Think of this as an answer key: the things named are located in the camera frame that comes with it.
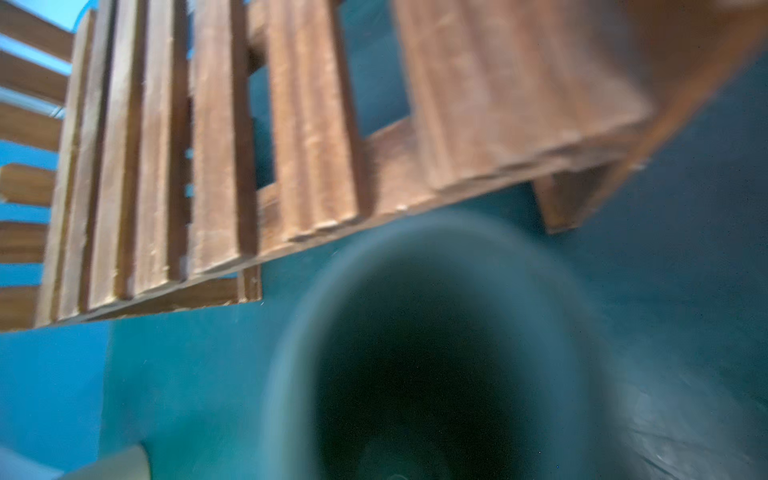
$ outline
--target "wooden support post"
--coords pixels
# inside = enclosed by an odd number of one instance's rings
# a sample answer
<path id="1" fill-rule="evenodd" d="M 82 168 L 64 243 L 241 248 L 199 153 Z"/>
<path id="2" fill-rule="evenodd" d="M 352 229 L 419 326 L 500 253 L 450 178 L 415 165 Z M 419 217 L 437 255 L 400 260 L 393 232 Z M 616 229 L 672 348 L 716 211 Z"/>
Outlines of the wooden support post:
<path id="1" fill-rule="evenodd" d="M 45 251 L 44 223 L 0 222 L 0 263 L 40 263 Z"/>
<path id="2" fill-rule="evenodd" d="M 80 150 L 68 211 L 59 319 L 82 313 L 88 301 L 96 196 L 112 65 L 115 0 L 101 0 L 88 69 Z"/>
<path id="3" fill-rule="evenodd" d="M 0 167 L 0 201 L 50 207 L 56 172 L 24 164 Z"/>
<path id="4" fill-rule="evenodd" d="M 283 238 L 298 240 L 361 216 L 362 150 L 333 1 L 273 3 L 268 34 Z"/>
<path id="5" fill-rule="evenodd" d="M 0 103 L 0 140 L 56 151 L 61 120 Z"/>
<path id="6" fill-rule="evenodd" d="M 147 1 L 120 0 L 117 15 L 94 229 L 91 310 L 127 298 L 133 273 Z"/>
<path id="7" fill-rule="evenodd" d="M 51 205 L 51 221 L 45 242 L 45 261 L 35 310 L 35 326 L 45 326 L 58 315 L 61 270 L 64 267 L 64 248 L 69 231 L 69 208 L 74 190 L 74 173 L 80 151 L 81 122 L 85 102 L 85 85 L 88 66 L 91 64 L 91 44 L 94 37 L 95 13 L 90 10 L 80 21 L 74 38 L 72 73 L 67 89 L 67 114 L 61 129 L 61 146 L 58 152 L 56 185 Z"/>
<path id="8" fill-rule="evenodd" d="M 0 51 L 0 87 L 63 105 L 67 78 L 55 71 Z"/>
<path id="9" fill-rule="evenodd" d="M 195 6 L 192 276 L 256 252 L 244 5 L 198 0 Z"/>
<path id="10" fill-rule="evenodd" d="M 72 58 L 72 33 L 22 10 L 7 0 L 0 0 L 0 34 L 64 61 Z"/>
<path id="11" fill-rule="evenodd" d="M 0 332 L 32 328 L 36 286 L 4 286 L 0 288 Z"/>
<path id="12" fill-rule="evenodd" d="M 181 280 L 187 251 L 187 6 L 150 0 L 141 125 L 134 295 Z"/>
<path id="13" fill-rule="evenodd" d="M 249 266 L 237 272 L 238 301 L 240 303 L 257 302 L 261 298 L 261 265 Z"/>
<path id="14" fill-rule="evenodd" d="M 768 36 L 768 6 L 722 12 L 712 2 L 627 3 L 660 110 L 621 161 L 534 180 L 547 231 L 578 227 L 682 128 Z"/>

